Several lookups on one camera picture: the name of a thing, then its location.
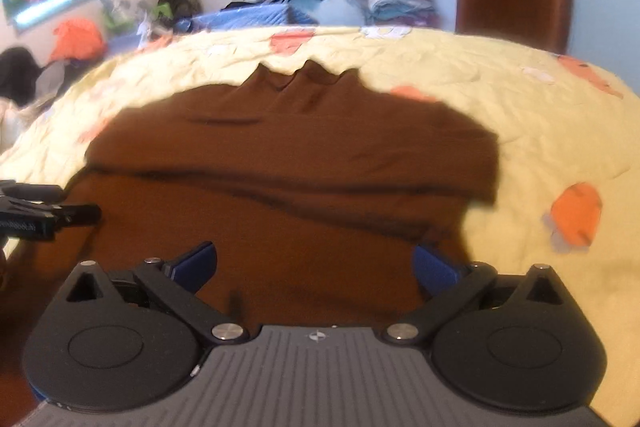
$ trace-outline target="brown cloth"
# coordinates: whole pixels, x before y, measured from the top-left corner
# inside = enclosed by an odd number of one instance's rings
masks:
[[[211,240],[218,272],[198,296],[250,329],[383,327],[420,304],[418,241],[466,261],[460,224],[470,200],[493,201],[497,158],[495,136],[443,103],[373,92],[355,70],[260,65],[239,87],[123,110],[68,198],[99,204],[101,224],[38,247],[30,277]]]

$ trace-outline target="orange cloth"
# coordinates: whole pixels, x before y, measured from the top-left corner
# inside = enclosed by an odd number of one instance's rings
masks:
[[[49,61],[76,58],[78,60],[94,60],[101,58],[107,51],[98,26],[88,19],[69,19],[54,31],[58,36],[56,47]]]

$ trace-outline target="gray panel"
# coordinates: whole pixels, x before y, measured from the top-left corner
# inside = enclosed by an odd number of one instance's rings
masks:
[[[416,349],[369,328],[264,327],[215,348],[173,395],[131,412],[82,414],[44,404],[20,427],[606,427],[586,407],[504,415],[453,394]]]

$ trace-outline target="orange cartoon print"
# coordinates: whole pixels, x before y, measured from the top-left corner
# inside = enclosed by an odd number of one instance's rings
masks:
[[[587,250],[598,231],[602,200],[588,183],[565,190],[551,206],[543,221],[552,230],[551,243],[559,253]]]
[[[418,100],[419,102],[437,102],[438,99],[435,96],[422,93],[414,86],[398,86],[394,87],[391,94],[396,96],[402,96],[403,98],[410,98],[411,100]]]
[[[577,58],[568,57],[567,55],[558,55],[558,62],[560,62],[569,73],[586,80],[596,89],[606,92],[607,94],[612,94],[618,98],[624,98],[621,92],[613,89],[613,87],[586,62],[578,60]]]
[[[293,30],[283,33],[276,33],[271,37],[271,51],[276,55],[293,55],[300,49],[302,44],[309,42],[316,34],[313,30]]]

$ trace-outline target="yellow blanket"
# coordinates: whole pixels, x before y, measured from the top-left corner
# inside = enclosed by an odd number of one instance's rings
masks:
[[[466,218],[472,256],[501,273],[554,266],[607,349],[593,407],[615,426],[640,419],[640,99],[594,66],[434,30],[202,33],[90,73],[0,156],[0,179],[65,185],[123,107],[308,58],[359,68],[371,89],[444,100],[499,135],[497,204]]]

